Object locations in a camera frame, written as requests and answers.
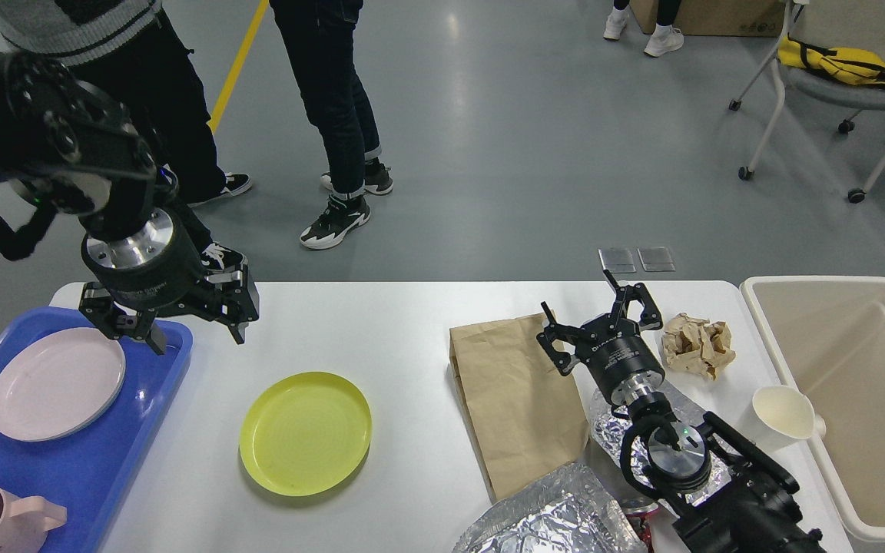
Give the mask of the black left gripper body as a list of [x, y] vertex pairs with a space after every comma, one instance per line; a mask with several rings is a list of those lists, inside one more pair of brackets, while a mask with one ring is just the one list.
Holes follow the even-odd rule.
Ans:
[[217, 318], [214, 287], [183, 224], [168, 210], [155, 207], [137, 232], [119, 240], [84, 235], [81, 258], [95, 276], [80, 300], [92, 323], [116, 323], [115, 304], [155, 317]]

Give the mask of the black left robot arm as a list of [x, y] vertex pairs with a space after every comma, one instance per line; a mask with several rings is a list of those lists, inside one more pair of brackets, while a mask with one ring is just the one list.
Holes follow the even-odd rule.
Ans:
[[56, 214], [76, 216], [81, 258], [95, 275], [78, 311], [99, 332], [162, 354], [157, 318], [192, 315], [242, 344], [259, 319], [248, 263], [217, 272], [201, 262], [177, 190], [125, 104], [59, 61], [0, 52], [2, 256], [31, 256]]

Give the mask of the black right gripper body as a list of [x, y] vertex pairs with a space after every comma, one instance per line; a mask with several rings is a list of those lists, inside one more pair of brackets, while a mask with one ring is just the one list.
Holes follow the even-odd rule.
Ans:
[[577, 356], [612, 406], [630, 405], [637, 399], [637, 389], [654, 392], [666, 379], [638, 323], [630, 319], [598, 318], [584, 323]]

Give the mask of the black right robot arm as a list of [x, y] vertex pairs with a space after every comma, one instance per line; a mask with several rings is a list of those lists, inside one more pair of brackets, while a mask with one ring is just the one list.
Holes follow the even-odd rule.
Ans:
[[611, 272], [612, 308], [581, 326], [560, 323], [542, 303], [536, 339], [559, 374], [585, 366], [608, 404], [622, 409], [618, 466], [630, 487], [675, 514], [691, 552], [820, 552], [822, 531], [800, 528], [800, 484], [780, 463], [713, 412], [699, 423], [679, 416], [663, 391], [666, 373], [642, 339], [661, 314], [643, 283]]

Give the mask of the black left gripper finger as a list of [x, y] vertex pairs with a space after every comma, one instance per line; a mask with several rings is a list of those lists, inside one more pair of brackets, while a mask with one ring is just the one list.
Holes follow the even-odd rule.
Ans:
[[248, 326], [260, 318], [260, 295], [248, 261], [228, 272], [204, 274], [197, 300], [197, 317], [225, 326], [236, 344], [246, 342]]
[[81, 288], [78, 312], [108, 339], [130, 337], [134, 342], [147, 344], [157, 355], [166, 353], [167, 337], [155, 322], [158, 311], [128, 313], [98, 281], [88, 281]]

